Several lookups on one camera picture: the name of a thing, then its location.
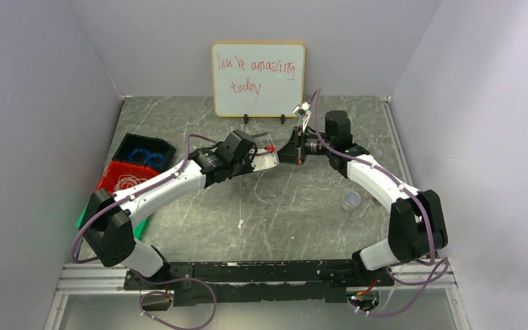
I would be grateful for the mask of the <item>black cable spool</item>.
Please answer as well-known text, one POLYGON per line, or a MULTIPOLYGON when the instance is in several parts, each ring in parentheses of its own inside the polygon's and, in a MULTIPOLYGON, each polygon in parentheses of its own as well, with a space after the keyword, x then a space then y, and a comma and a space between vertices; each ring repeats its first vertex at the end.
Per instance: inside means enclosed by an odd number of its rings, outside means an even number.
POLYGON ((252 135, 252 138, 255 140, 269 139, 271 138, 270 132, 257 133, 252 135))

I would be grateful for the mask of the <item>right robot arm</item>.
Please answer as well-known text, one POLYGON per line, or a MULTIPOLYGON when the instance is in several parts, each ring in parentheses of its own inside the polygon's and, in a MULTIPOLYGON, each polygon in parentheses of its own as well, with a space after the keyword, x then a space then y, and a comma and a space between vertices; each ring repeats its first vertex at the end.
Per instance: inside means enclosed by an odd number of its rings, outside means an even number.
POLYGON ((299 124, 278 151, 280 162, 301 165, 311 155, 325 156, 335 171, 363 187, 390 215, 387 237, 353 254, 363 270, 374 271, 434 256, 448 244, 438 194, 403 182, 356 144, 346 111, 327 112, 324 131, 310 127, 311 111, 306 105, 296 107, 294 113, 299 124))

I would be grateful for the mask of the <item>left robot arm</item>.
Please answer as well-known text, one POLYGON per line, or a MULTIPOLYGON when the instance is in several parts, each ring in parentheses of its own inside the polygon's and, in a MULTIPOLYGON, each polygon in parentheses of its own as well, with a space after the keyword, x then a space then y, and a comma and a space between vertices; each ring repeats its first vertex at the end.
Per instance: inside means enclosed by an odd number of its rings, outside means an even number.
POLYGON ((142 184, 114 193, 96 190, 72 247, 84 239, 93 259, 105 267, 123 265, 146 278, 168 278, 170 264, 158 249, 134 237, 134 227, 180 197, 250 172, 256 153, 254 138, 236 129, 213 147, 188 150, 172 169, 142 184))

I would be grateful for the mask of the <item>clear round container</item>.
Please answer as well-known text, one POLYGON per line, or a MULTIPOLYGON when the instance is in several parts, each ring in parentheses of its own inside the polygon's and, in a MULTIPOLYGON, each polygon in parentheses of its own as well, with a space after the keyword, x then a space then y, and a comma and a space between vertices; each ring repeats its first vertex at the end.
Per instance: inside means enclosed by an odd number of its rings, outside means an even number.
POLYGON ((345 212, 353 212, 361 204, 361 196, 355 191, 346 192, 342 198, 341 209, 345 212))

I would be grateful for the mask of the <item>black bin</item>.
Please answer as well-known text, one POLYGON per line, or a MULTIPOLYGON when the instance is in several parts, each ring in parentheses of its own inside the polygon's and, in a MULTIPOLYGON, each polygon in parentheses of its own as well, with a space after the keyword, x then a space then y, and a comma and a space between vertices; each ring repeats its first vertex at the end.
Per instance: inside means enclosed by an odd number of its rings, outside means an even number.
POLYGON ((173 165, 176 151, 173 145, 161 138, 126 133, 111 159, 148 166, 163 173, 173 165))

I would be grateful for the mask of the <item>yellow-framed whiteboard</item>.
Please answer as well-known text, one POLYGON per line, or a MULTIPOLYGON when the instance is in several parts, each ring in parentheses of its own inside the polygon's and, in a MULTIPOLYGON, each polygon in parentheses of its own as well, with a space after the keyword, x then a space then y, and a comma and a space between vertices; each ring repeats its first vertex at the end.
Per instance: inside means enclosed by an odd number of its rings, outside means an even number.
POLYGON ((214 112, 222 118, 294 118, 306 49, 290 42, 218 42, 210 49, 214 112))

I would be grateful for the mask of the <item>green bin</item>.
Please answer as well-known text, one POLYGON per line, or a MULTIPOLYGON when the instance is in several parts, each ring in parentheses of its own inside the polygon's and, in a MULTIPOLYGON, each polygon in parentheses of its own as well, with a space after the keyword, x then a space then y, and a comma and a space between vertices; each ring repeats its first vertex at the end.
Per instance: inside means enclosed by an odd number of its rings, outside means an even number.
MULTIPOLYGON (((85 211, 86 208, 83 209, 81 215, 78 218, 78 221, 76 222, 76 227, 80 228, 80 225, 85 221, 85 211)), ((133 236, 139 240, 142 240, 142 237, 144 236, 144 233, 146 231, 148 222, 150 217, 145 218, 142 220, 141 223, 139 223, 134 229, 133 229, 133 236)))

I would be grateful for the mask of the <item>red bin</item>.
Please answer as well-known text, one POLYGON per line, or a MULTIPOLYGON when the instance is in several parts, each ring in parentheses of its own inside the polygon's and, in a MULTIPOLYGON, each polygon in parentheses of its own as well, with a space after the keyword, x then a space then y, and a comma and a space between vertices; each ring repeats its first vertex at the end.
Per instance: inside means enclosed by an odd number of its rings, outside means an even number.
POLYGON ((157 175, 159 173, 151 167, 113 160, 102 174, 96 190, 105 189, 112 194, 141 184, 157 175))

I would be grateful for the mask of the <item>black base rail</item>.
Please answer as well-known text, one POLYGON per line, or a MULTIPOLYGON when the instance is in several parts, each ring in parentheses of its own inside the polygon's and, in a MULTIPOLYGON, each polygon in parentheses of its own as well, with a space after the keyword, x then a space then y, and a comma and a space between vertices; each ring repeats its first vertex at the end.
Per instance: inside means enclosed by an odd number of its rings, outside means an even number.
POLYGON ((343 303, 370 286, 391 287, 385 269, 369 271, 352 259, 242 262, 173 262, 165 278, 145 283, 132 271, 123 288, 169 291, 176 307, 217 303, 323 300, 343 303))

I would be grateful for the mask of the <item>aluminium frame rail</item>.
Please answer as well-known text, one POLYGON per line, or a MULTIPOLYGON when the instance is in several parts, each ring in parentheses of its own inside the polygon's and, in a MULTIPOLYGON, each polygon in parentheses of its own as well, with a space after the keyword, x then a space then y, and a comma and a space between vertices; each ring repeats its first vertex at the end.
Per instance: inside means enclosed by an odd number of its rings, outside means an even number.
MULTIPOLYGON (((309 125, 313 129, 320 130, 317 126, 315 110, 311 107, 311 118, 309 125)), ((450 262, 446 258, 434 256, 423 256, 408 263, 399 263, 386 266, 388 276, 393 280, 393 286, 376 288, 370 286, 363 291, 354 292, 344 303, 350 305, 359 314, 372 317, 388 317, 390 312, 386 306, 395 290, 416 289, 419 294, 427 289, 442 289, 447 296, 452 318, 457 329, 467 329, 468 321, 461 299, 458 286, 452 274, 450 262)), ((140 297, 140 309, 143 316, 150 319, 155 318, 157 310, 166 310, 174 307, 174 295, 169 291, 153 289, 151 291, 127 291, 123 288, 127 272, 132 271, 145 283, 153 279, 159 280, 164 277, 146 278, 136 271, 123 265, 105 267, 101 262, 92 264, 70 263, 64 266, 56 288, 56 297, 52 304, 46 327, 58 329, 65 311, 66 303, 72 295, 138 295, 140 297)), ((170 285, 174 280, 165 278, 165 283, 170 285)))

